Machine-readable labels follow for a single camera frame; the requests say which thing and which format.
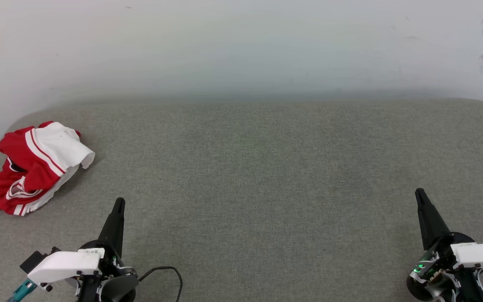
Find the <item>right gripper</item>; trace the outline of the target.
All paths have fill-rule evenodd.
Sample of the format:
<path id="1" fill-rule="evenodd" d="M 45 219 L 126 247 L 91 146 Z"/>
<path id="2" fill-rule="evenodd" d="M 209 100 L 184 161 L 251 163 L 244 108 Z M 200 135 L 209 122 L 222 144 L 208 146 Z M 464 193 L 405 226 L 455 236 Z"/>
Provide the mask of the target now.
<path id="1" fill-rule="evenodd" d="M 412 296 L 423 302 L 475 302 L 477 285 L 475 270 L 456 265 L 452 244 L 474 244 L 475 241 L 458 232 L 451 232 L 423 188 L 417 188 L 423 256 L 407 277 Z"/>

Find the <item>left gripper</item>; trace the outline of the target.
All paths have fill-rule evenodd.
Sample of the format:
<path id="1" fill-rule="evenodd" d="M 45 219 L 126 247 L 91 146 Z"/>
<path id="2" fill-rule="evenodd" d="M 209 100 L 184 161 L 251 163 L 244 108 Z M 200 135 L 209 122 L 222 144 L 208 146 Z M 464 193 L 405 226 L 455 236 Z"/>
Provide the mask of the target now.
<path id="1" fill-rule="evenodd" d="M 83 244 L 78 249 L 82 252 L 103 252 L 100 256 L 97 274 L 106 279 L 125 275 L 138 277 L 137 271 L 131 266 L 125 266 L 121 258 L 125 206 L 126 201 L 123 198 L 117 198 L 98 239 Z"/>

